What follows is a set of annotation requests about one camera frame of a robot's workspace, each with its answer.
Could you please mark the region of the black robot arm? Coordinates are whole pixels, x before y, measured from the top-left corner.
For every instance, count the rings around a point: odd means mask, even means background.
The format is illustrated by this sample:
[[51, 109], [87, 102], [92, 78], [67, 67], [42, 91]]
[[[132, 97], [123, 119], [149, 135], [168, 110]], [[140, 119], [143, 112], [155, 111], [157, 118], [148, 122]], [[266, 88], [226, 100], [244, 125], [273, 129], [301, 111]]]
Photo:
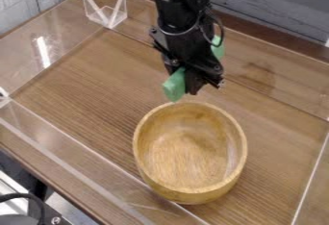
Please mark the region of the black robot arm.
[[148, 30], [170, 78], [167, 96], [195, 95], [206, 85], [219, 87], [223, 66], [215, 50], [223, 46], [224, 28], [214, 16], [211, 0], [153, 0], [156, 25]]

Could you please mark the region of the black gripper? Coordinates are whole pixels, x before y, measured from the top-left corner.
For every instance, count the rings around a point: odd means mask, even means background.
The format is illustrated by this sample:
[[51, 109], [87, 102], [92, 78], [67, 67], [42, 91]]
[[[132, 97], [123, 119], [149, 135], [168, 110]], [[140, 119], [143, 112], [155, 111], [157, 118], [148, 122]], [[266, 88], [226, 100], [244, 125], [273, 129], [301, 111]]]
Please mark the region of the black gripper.
[[184, 68], [186, 92], [196, 95], [200, 88], [210, 84], [219, 88], [223, 82], [223, 66], [215, 58], [212, 44], [214, 24], [204, 23], [192, 26], [180, 33], [167, 33], [159, 27], [152, 27], [148, 31], [152, 39], [152, 47], [160, 52], [163, 65], [170, 75], [176, 70]]

